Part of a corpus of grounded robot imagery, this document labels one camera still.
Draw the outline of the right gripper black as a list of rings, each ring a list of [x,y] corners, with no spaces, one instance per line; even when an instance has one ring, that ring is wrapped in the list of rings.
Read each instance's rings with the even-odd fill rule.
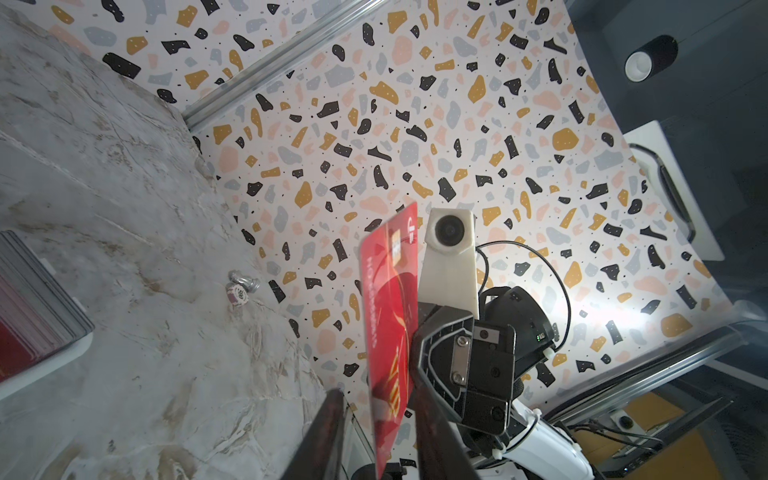
[[[420,302],[410,368],[429,386],[449,421],[488,435],[504,434],[522,376],[547,359],[554,328],[523,288],[479,295],[480,319],[453,307]]]

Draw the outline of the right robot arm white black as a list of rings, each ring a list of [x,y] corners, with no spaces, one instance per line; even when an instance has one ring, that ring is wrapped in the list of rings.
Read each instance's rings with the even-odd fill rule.
[[[523,375],[554,355],[553,325],[520,287],[419,296],[411,369],[476,469],[510,462],[517,477],[594,478],[578,444],[520,400]]]

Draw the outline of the red VIP credit card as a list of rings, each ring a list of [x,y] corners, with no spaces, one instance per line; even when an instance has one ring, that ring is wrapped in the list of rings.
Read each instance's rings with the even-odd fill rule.
[[[412,203],[370,233],[360,248],[376,479],[385,475],[412,391],[418,230],[418,206]]]

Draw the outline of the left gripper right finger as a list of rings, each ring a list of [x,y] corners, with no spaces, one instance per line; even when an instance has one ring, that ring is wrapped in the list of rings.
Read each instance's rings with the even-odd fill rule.
[[[421,480],[478,480],[432,389],[414,381],[410,398],[416,417],[416,448]]]

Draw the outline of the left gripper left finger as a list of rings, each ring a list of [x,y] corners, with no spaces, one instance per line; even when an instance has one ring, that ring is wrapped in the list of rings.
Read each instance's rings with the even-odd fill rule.
[[[329,390],[281,479],[337,479],[342,465],[345,416],[343,392]]]

